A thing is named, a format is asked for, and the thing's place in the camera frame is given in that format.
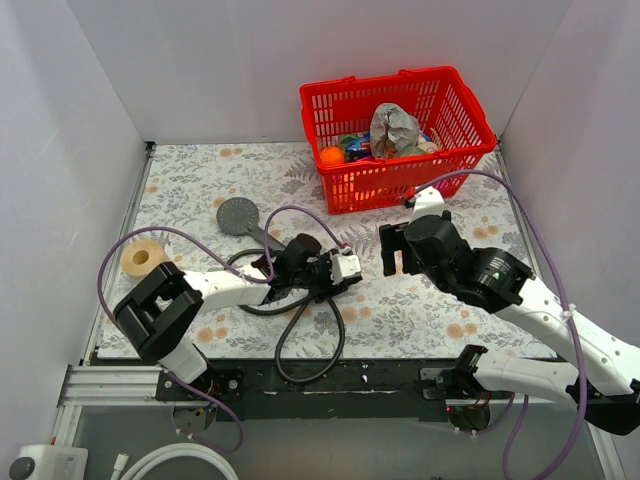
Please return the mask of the grey shower head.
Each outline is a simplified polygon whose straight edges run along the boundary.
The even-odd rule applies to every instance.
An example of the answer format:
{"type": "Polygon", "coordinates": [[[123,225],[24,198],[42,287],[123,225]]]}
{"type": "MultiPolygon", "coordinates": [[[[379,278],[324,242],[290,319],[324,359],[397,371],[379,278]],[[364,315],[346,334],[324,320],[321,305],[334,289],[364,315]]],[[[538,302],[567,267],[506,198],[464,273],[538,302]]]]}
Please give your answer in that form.
{"type": "Polygon", "coordinates": [[[245,197],[225,200],[217,209],[216,221],[221,231],[231,236],[250,236],[262,246],[273,251],[282,251],[285,245],[259,226],[259,209],[245,197]]]}

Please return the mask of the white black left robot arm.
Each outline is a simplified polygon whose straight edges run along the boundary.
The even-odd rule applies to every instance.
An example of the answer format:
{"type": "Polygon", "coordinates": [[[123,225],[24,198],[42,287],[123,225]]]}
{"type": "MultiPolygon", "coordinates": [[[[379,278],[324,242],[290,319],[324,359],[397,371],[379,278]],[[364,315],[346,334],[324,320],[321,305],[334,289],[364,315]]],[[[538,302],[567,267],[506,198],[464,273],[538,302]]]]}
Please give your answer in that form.
{"type": "Polygon", "coordinates": [[[360,260],[350,246],[323,251],[314,237],[299,234],[283,250],[270,249],[235,272],[182,271],[163,262],[117,304],[114,323],[143,363],[173,373],[180,390],[200,400],[211,392],[213,377],[204,356],[186,339],[197,315],[272,303],[293,289],[323,301],[361,280],[360,260]]]}

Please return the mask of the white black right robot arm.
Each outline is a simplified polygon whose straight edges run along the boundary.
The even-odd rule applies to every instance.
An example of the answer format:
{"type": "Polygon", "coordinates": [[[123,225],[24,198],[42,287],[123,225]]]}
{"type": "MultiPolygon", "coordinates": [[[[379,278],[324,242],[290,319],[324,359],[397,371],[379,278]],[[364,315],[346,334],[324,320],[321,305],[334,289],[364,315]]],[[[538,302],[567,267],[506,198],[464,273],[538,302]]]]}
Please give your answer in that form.
{"type": "Polygon", "coordinates": [[[451,215],[426,215],[379,229],[383,273],[425,275],[458,301],[509,322],[559,355],[556,362],[511,357],[468,345],[454,365],[426,379],[441,398],[484,391],[520,393],[565,405],[586,402],[585,420],[612,434],[639,426],[639,350],[560,299],[523,262],[499,248],[471,248],[451,215]]]}

